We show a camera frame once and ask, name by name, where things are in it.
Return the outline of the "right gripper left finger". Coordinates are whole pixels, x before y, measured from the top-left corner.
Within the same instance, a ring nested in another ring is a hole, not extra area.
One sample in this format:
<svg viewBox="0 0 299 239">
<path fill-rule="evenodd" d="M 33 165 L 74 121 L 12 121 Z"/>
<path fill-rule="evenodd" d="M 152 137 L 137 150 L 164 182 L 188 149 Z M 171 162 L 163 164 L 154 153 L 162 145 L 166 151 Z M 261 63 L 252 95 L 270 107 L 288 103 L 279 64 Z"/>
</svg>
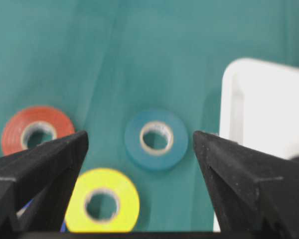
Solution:
<svg viewBox="0 0 299 239">
<path fill-rule="evenodd" d="M 88 146 L 78 131 L 0 157 L 0 233 L 59 231 Z"/>
</svg>

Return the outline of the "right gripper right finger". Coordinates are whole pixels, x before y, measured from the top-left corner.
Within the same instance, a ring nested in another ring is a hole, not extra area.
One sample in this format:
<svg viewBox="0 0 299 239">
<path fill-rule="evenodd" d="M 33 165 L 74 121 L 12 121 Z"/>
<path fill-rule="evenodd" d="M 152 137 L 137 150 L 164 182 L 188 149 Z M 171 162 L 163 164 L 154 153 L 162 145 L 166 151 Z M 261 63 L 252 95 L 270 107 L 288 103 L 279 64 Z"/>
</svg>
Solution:
<svg viewBox="0 0 299 239">
<path fill-rule="evenodd" d="M 299 164 L 196 131 L 193 148 L 221 232 L 299 234 Z"/>
</svg>

